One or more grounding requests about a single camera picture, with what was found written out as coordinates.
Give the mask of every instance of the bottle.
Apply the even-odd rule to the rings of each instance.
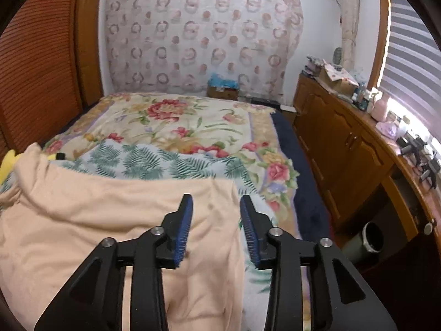
[[[401,120],[398,130],[396,131],[395,140],[397,140],[400,137],[404,137],[407,130],[409,129],[409,125],[411,124],[411,120],[407,116],[403,116],[403,119]]]
[[[368,105],[369,105],[369,92],[365,92],[364,93],[364,97],[363,97],[362,101],[359,104],[359,110],[363,111],[363,112],[366,112]]]
[[[389,101],[389,94],[383,93],[381,99],[375,103],[372,113],[370,114],[377,122],[385,122],[387,116],[387,102]]]
[[[371,98],[369,100],[369,104],[367,105],[367,110],[366,110],[366,112],[368,112],[369,114],[372,113],[373,107],[375,105],[375,98],[376,98],[377,94],[378,94],[378,92],[372,94],[372,96],[371,96]]]

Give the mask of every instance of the fan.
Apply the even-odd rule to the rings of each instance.
[[[334,51],[334,55],[332,56],[332,63],[334,65],[340,65],[342,56],[343,56],[343,51],[341,47],[337,47]]]

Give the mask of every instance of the patterned curtain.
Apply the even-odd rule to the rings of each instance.
[[[107,0],[116,92],[201,94],[212,73],[280,98],[303,30],[300,0]]]

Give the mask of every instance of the pink blanket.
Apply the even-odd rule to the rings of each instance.
[[[232,181],[95,177],[49,164],[36,144],[15,173],[18,182],[0,195],[3,206],[11,205],[0,218],[0,287],[27,330],[103,238],[137,238],[175,211],[184,193],[194,202],[186,256],[179,269],[163,271],[169,328],[240,329],[244,260]],[[130,274],[124,330],[129,330]]]

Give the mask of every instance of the cabinet knob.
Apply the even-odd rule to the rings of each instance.
[[[433,232],[435,226],[437,226],[437,221],[435,219],[432,219],[430,222],[424,225],[424,234],[430,235]]]

